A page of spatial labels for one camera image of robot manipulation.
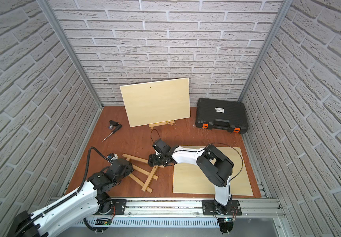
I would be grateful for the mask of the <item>light plywood board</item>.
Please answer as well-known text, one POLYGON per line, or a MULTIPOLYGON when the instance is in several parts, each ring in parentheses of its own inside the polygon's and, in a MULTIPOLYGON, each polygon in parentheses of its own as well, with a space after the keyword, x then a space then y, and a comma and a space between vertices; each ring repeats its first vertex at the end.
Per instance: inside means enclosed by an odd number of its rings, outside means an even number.
POLYGON ((189 78, 120 87, 130 127, 190 117, 189 78))
POLYGON ((180 147, 173 158, 173 193, 253 196, 239 147, 180 147))

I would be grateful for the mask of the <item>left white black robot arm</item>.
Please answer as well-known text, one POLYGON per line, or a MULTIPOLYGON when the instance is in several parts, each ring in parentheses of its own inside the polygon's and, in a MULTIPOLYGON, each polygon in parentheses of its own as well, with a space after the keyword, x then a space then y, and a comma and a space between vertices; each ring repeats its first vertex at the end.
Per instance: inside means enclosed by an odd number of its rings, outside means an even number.
POLYGON ((92 214, 114 214, 116 209, 107 192, 132 172, 131 162, 113 159, 111 166, 93 174, 61 199, 33 213, 23 211, 18 214, 7 236, 56 237, 92 214))

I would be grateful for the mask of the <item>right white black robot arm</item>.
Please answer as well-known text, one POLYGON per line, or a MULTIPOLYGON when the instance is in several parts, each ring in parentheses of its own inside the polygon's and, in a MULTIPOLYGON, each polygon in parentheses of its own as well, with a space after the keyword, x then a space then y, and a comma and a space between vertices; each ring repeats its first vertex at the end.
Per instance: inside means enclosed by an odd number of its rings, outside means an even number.
POLYGON ((205 210, 211 210, 215 215, 226 215, 230 212, 231 201, 230 182, 234 163, 223 154, 215 145, 200 149, 185 148, 182 146, 170 147, 161 139, 152 145, 155 153, 148 158, 148 165, 171 166, 172 164, 196 165, 206 178, 214 185, 214 200, 208 200, 205 210))

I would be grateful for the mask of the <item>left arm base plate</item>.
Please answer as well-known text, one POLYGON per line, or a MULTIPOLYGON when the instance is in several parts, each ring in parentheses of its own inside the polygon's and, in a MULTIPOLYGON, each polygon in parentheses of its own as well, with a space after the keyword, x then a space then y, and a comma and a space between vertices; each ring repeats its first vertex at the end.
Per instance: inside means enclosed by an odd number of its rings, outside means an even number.
POLYGON ((98 206, 94 215, 123 215, 127 199, 112 199, 98 206))

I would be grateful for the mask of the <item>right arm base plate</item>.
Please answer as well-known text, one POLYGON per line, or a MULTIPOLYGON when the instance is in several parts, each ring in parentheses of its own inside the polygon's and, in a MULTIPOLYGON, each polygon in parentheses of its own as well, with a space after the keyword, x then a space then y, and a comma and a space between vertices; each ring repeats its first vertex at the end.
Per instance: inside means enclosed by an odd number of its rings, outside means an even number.
POLYGON ((208 216, 241 216, 242 209, 238 200, 230 199, 227 205, 221 205, 215 200, 204 199, 202 200, 203 215, 208 216))

